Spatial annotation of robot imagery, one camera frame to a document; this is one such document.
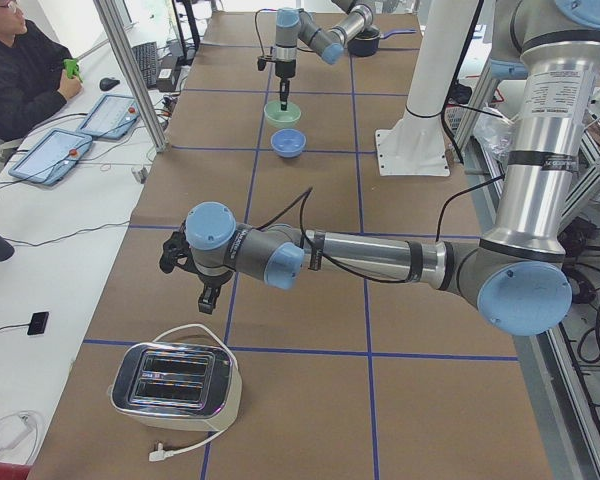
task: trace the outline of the white desk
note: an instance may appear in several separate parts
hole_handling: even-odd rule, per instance
[[[146,39],[147,33],[135,27],[128,35],[133,45],[146,41],[142,37]],[[88,112],[102,95],[98,83],[105,76],[121,80],[111,93],[130,94],[108,45],[83,59],[80,67],[84,90],[56,117]],[[163,94],[152,91],[150,95],[157,102]],[[80,121],[82,117],[63,119],[35,130],[21,148],[31,147],[50,128],[73,130]],[[38,243],[83,228],[128,221],[142,191],[131,166],[146,165],[147,156],[152,158],[154,152],[146,129],[138,128],[141,125],[134,126],[127,143],[93,162],[80,162],[52,188],[19,183],[0,190],[0,234]],[[119,142],[95,142],[85,158],[102,154],[128,135]],[[15,156],[0,173],[0,182],[15,180],[7,171],[19,158]],[[0,418],[24,410],[39,412],[38,447],[125,232],[126,226],[111,227],[41,247],[16,247],[13,257],[0,263],[0,327],[28,323],[34,312],[50,312],[43,335],[27,336],[26,328],[0,332]],[[0,447],[22,430],[22,424],[13,420],[2,424]],[[27,436],[0,461],[25,463],[35,440],[34,435]]]

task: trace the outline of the red object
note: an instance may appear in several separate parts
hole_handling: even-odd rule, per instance
[[[0,480],[26,480],[30,469],[29,465],[0,463]]]

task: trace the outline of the black keyboard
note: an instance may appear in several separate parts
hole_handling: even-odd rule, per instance
[[[131,51],[147,88],[155,87],[158,81],[158,45],[156,42],[141,43],[131,47]]]

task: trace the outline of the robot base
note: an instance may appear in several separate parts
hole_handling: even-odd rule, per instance
[[[376,130],[380,175],[448,177],[440,120],[420,119],[408,113],[405,117],[409,120],[408,126],[405,118],[401,118],[392,130]]]

